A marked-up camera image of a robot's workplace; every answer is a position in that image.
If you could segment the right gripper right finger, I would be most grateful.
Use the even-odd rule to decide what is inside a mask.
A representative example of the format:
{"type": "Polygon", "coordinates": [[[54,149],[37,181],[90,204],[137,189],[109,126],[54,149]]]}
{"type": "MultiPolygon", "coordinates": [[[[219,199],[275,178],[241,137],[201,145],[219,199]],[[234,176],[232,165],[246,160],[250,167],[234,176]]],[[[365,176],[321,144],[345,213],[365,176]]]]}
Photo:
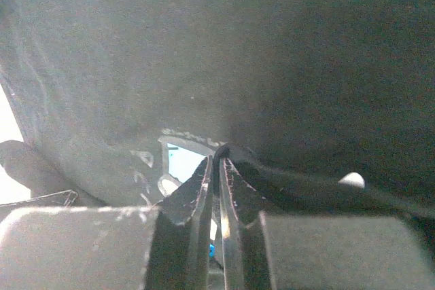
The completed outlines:
{"type": "Polygon", "coordinates": [[[220,161],[227,289],[433,289],[434,257],[397,215],[284,215],[220,161]]]}

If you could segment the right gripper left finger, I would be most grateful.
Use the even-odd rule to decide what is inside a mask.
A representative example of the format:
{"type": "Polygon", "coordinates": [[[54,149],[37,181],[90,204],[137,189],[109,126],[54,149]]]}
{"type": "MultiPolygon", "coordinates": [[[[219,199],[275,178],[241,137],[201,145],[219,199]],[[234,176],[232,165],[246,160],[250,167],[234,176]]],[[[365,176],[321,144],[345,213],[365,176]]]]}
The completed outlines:
{"type": "Polygon", "coordinates": [[[1,207],[2,289],[206,289],[212,157],[154,206],[74,206],[60,192],[1,207]]]}

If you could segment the black daisy print t-shirt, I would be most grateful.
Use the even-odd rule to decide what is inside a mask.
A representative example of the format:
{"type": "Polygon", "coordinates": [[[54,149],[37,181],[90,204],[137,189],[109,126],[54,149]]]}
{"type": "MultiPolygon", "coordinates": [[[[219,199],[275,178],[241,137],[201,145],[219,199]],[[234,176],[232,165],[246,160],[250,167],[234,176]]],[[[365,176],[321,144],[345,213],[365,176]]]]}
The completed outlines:
{"type": "Polygon", "coordinates": [[[434,0],[1,0],[24,141],[113,206],[163,136],[434,204],[434,0]]]}

